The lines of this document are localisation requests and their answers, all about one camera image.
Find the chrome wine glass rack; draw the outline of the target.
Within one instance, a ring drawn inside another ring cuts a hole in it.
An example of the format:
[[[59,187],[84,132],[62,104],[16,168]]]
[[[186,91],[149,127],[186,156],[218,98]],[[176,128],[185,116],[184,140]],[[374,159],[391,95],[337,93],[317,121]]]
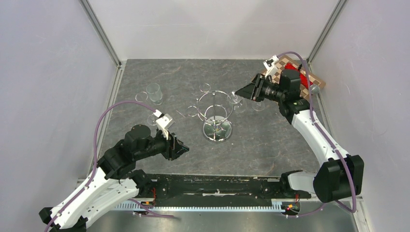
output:
[[[202,122],[202,134],[210,142],[223,143],[233,133],[229,120],[234,112],[235,99],[231,92],[212,90],[210,84],[199,85],[199,96],[193,105],[186,109],[190,117],[197,117]]]

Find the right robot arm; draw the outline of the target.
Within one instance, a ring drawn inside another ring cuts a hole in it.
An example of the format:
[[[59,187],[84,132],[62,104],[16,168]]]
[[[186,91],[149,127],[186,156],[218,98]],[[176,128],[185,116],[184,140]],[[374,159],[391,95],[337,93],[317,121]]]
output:
[[[277,102],[281,115],[303,136],[318,160],[320,169],[315,174],[303,171],[283,173],[280,193],[292,197],[301,190],[315,194],[323,203],[357,196],[362,190],[363,159],[337,144],[317,119],[308,100],[301,97],[300,85],[300,72],[284,69],[278,83],[272,83],[259,73],[235,92],[254,102]]]

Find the clear wine glass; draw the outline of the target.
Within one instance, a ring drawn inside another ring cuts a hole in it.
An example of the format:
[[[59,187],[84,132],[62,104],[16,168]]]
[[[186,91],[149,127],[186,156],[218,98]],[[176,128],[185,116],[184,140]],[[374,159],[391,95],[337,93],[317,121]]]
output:
[[[154,109],[154,111],[149,110],[149,114],[147,117],[147,123],[151,126],[156,126],[157,125],[156,120],[160,116],[160,111],[148,104],[148,94],[145,91],[138,92],[135,95],[135,100],[139,103],[142,103],[145,106],[149,106],[152,109]]]
[[[247,102],[243,97],[236,95],[234,91],[228,94],[227,100],[235,113],[240,114],[246,111]]]
[[[257,112],[263,111],[266,108],[263,101],[252,101],[251,106],[253,110]]]
[[[151,83],[146,87],[146,92],[149,99],[154,105],[161,105],[163,102],[163,94],[160,86],[157,83]]]

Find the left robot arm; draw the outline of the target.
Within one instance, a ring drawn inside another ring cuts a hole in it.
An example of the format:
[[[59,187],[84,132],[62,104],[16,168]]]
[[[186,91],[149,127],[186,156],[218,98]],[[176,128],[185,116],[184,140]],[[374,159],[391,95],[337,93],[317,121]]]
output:
[[[60,204],[45,207],[39,216],[47,232],[85,232],[105,213],[136,196],[153,192],[151,179],[136,162],[158,154],[175,160],[189,148],[174,133],[155,137],[145,125],[136,125],[97,161],[96,169]]]

